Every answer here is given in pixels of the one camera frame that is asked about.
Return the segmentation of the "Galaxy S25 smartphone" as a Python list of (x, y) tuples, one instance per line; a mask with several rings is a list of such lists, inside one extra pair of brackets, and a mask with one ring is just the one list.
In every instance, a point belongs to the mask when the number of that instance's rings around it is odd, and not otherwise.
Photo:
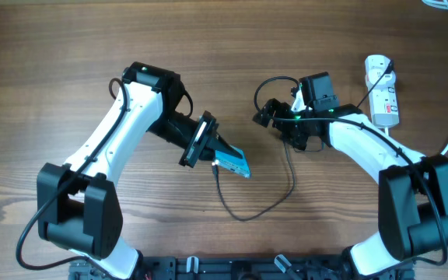
[(251, 171), (243, 150), (233, 145), (232, 148), (240, 154), (240, 158), (231, 156), (224, 152), (216, 151), (214, 158), (215, 165), (238, 174), (242, 177), (250, 178)]

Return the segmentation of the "white power strip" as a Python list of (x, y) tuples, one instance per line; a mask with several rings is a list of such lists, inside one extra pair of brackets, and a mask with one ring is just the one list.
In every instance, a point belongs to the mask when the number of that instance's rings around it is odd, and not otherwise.
[(365, 59), (365, 70), (373, 125), (382, 129), (396, 126), (400, 119), (395, 89), (394, 62), (384, 55), (372, 54)]

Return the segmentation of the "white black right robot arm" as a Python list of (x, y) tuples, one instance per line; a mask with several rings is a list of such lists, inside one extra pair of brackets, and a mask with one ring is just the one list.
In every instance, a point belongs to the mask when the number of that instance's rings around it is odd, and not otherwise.
[(302, 77), (293, 104), (257, 106), (254, 122), (272, 125), (284, 142), (304, 150), (311, 136), (350, 157), (378, 185), (378, 230), (344, 250), (337, 275), (369, 279), (421, 261), (448, 260), (448, 158), (425, 156), (376, 128), (351, 103), (342, 105), (326, 72)]

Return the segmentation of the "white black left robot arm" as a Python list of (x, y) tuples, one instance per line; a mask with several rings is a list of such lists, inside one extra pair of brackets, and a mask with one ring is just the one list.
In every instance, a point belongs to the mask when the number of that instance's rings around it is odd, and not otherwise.
[(38, 173), (38, 234), (110, 278), (150, 279), (142, 253), (121, 237), (116, 192), (144, 134), (181, 147), (181, 166), (210, 161), (246, 178), (250, 169), (243, 152), (219, 135), (209, 112), (193, 120), (177, 111), (188, 95), (177, 73), (135, 62), (116, 82), (116, 100), (85, 144), (62, 165), (47, 163)]

